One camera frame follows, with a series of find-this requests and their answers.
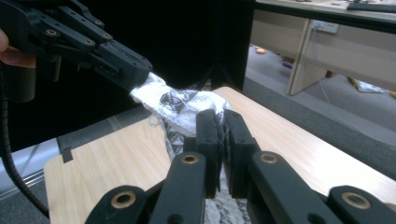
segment office desk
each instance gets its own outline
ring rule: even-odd
[[[382,29],[394,28],[392,24],[396,23],[396,14],[347,11],[347,2],[335,0],[313,0],[309,3],[258,0],[258,3],[262,4],[263,10],[277,6],[285,8],[286,12],[306,11],[306,14],[297,15],[301,17],[284,15],[281,11],[255,11],[252,44],[295,60],[286,93],[295,94],[303,90],[325,77],[327,71],[396,90],[395,35],[391,30]],[[336,34],[313,32],[310,19],[321,18],[311,13],[322,15],[325,21],[332,21],[325,17],[331,15],[346,25],[340,25]],[[382,25],[375,29],[365,26],[366,22],[372,24],[376,21],[381,21]]]
[[[327,195],[334,186],[367,190],[385,203],[396,203],[396,182],[230,88],[215,91],[240,113],[262,150],[283,156],[308,185]],[[52,223],[82,223],[110,189],[142,189],[163,180],[169,159],[160,127],[142,120],[59,156],[45,166]]]

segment finger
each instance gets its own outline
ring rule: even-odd
[[[17,49],[6,49],[5,51],[0,52],[0,60],[9,65],[35,68],[35,55],[24,53]]]
[[[7,35],[0,29],[0,52],[7,49],[9,40]]]

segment floor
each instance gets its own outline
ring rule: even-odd
[[[257,54],[255,48],[252,46],[249,49],[247,78],[331,119],[344,122],[362,133],[396,146],[396,99],[389,94],[361,93],[344,76],[335,76],[325,78],[320,83],[289,96],[285,92],[290,70],[282,65],[280,55],[270,51]],[[149,112],[143,107],[134,108],[82,130],[60,136],[57,139],[59,148],[62,151],[79,147],[148,116]],[[44,181],[32,186],[32,190],[43,202],[47,200]],[[0,201],[0,223],[49,222],[17,193]]]

